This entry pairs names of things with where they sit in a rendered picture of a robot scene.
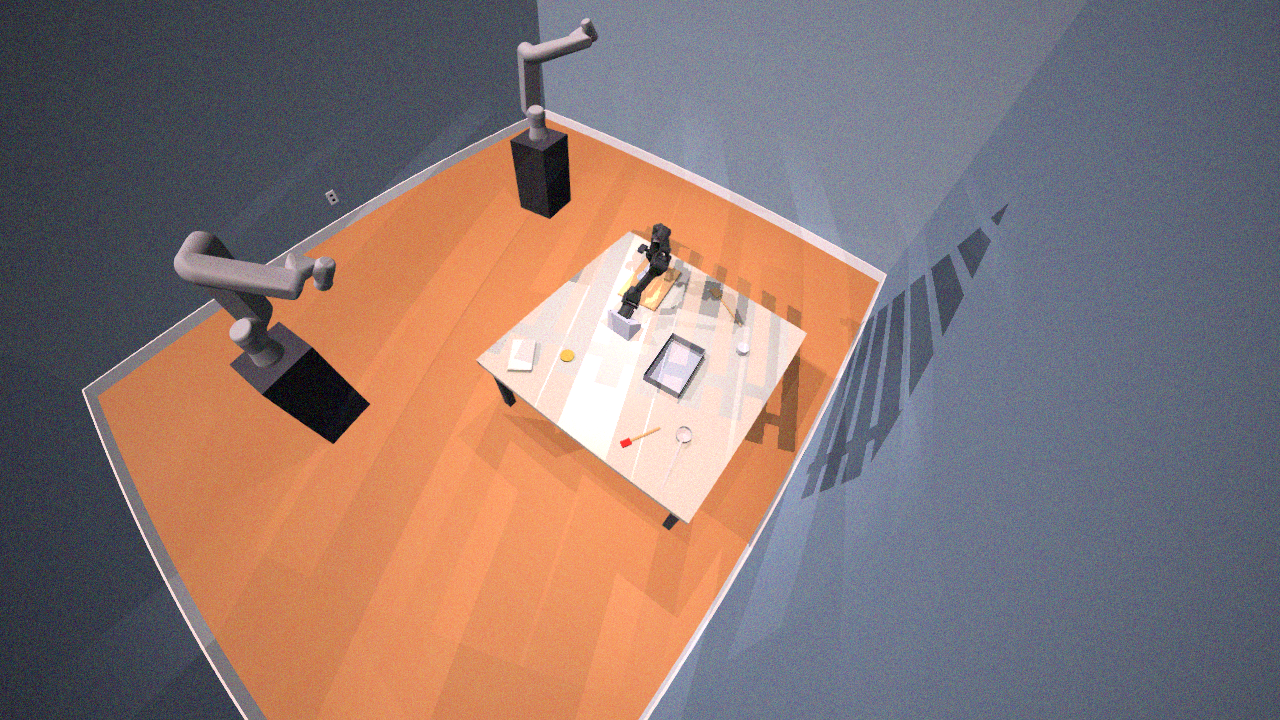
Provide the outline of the light wooden board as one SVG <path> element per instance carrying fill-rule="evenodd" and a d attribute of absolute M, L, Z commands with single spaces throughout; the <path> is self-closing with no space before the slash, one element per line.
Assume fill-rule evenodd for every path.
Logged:
<path fill-rule="evenodd" d="M 634 274 L 628 278 L 625 286 L 618 291 L 620 296 L 623 297 L 625 291 L 628 290 L 630 286 L 636 286 L 639 283 L 637 275 L 643 273 L 643 270 L 646 268 L 648 264 L 649 260 L 645 258 L 643 263 L 637 266 L 636 272 L 634 272 Z M 645 290 L 643 290 L 639 305 L 641 305 L 643 307 L 648 307 L 655 313 L 657 307 L 666 297 L 666 293 L 668 293 L 668 291 L 672 288 L 672 286 L 678 279 L 678 275 L 681 275 L 681 273 L 682 272 L 678 272 L 677 269 L 668 266 L 668 270 L 663 275 L 655 277 L 655 279 L 652 281 L 652 283 L 646 286 Z"/>

